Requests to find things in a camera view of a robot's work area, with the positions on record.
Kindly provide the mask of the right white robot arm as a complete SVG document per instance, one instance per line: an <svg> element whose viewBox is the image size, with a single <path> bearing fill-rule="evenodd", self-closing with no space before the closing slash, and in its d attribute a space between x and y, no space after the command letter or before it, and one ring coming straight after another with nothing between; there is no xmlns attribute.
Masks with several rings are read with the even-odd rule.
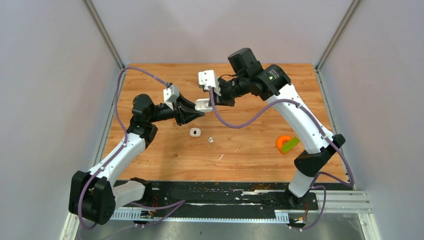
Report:
<svg viewBox="0 0 424 240"><path fill-rule="evenodd" d="M289 183L285 201L290 208L298 209L305 203L305 194L316 181L319 171L334 154L341 152L346 140L319 122L280 66L271 64L264 68L248 47L229 55L228 61L234 71L231 80L224 80L214 71L207 70L198 74L199 86L209 92L209 104L217 118L230 128L244 128L273 107L294 130L304 151L294 160L296 173ZM231 125L225 122L217 113L217 106L233 107L235 99L246 94L260 97L267 106L246 123Z"/></svg>

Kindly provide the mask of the white oval earbud case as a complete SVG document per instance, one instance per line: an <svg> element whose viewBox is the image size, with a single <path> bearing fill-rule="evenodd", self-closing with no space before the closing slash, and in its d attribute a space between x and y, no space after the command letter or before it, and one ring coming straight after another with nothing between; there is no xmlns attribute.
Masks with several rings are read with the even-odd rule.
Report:
<svg viewBox="0 0 424 240"><path fill-rule="evenodd" d="M194 109L199 112L208 113L213 111L209 98L200 98L195 101Z"/></svg>

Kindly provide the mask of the white gold earbud case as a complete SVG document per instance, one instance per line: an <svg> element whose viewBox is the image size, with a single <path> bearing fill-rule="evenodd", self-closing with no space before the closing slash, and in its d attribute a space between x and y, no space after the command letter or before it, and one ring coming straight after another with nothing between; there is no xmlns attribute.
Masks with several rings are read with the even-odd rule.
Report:
<svg viewBox="0 0 424 240"><path fill-rule="evenodd" d="M201 136L201 134L202 134L202 131L200 128L193 127L189 130L189 135L191 137L198 138Z"/></svg>

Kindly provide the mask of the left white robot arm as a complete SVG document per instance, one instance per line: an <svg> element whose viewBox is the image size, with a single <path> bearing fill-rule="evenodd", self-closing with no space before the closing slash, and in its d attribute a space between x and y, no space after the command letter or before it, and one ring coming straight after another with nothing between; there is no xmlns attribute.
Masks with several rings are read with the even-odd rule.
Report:
<svg viewBox="0 0 424 240"><path fill-rule="evenodd" d="M129 163L154 140L158 128L155 122L174 119L182 126L205 116L195 104L183 96L165 103L154 104L147 94L133 100L132 118L120 143L97 165L88 171L78 170L71 179L68 210L80 219L104 225L114 211L132 202L142 207L153 201L151 182L133 177L115 185Z"/></svg>

